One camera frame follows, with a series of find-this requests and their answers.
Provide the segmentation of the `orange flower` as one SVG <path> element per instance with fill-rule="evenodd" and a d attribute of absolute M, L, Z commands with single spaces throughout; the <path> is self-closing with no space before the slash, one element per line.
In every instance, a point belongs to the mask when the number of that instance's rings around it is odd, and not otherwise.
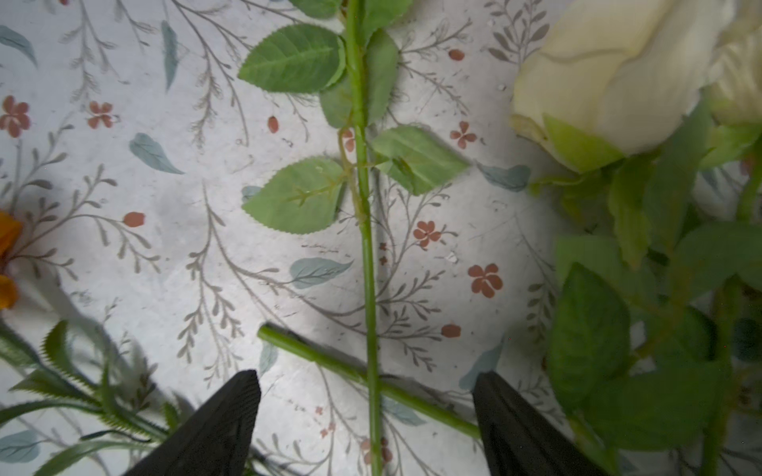
<path fill-rule="evenodd" d="M 23 232 L 23 224 L 1 210 L 1 309 L 12 309 L 19 299 L 18 287 L 8 274 L 11 252 Z"/>

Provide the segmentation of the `orange tulip bud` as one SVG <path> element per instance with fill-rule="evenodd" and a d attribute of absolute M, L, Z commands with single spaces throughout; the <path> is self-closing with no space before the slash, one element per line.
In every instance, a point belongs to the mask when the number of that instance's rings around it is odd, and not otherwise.
<path fill-rule="evenodd" d="M 367 387 L 369 379 L 366 369 L 357 365 L 357 360 L 349 356 L 328 349 L 327 347 L 313 344 L 311 341 L 299 337 L 296 333 L 272 323 L 266 323 L 260 327 L 257 336 L 264 342 L 274 345 L 308 362 L 315 363 L 319 367 L 329 370 L 350 382 Z M 413 411 L 428 416 L 436 422 L 449 426 L 453 430 L 465 434 L 473 440 L 480 440 L 481 434 L 478 426 L 464 420 L 455 411 L 446 410 L 433 403 L 424 400 L 405 387 L 397 385 L 394 380 L 381 379 L 377 385 L 381 396 L 402 404 Z"/>

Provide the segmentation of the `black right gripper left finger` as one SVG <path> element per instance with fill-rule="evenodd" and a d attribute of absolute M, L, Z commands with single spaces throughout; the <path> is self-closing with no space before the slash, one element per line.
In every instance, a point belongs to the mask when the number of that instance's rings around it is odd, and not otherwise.
<path fill-rule="evenodd" d="M 260 401 L 257 372 L 237 373 L 127 473 L 135 476 L 242 475 Z"/>

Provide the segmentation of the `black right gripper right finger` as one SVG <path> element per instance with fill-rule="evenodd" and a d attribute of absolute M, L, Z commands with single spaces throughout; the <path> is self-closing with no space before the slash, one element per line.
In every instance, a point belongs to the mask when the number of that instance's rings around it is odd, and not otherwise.
<path fill-rule="evenodd" d="M 605 474 L 497 373 L 479 374 L 472 396 L 492 476 Z"/>

